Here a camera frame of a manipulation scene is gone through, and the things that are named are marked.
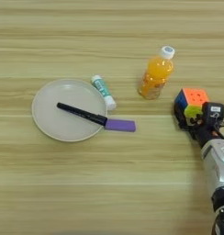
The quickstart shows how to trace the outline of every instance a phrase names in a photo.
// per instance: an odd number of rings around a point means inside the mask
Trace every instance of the wooden table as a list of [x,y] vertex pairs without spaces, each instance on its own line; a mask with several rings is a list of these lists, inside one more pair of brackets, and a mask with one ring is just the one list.
[[[136,91],[148,59],[176,48],[156,101]],[[64,143],[31,102],[61,78],[106,78],[134,134]],[[200,150],[172,117],[181,87],[224,103],[224,1],[0,0],[0,235],[210,234]]]

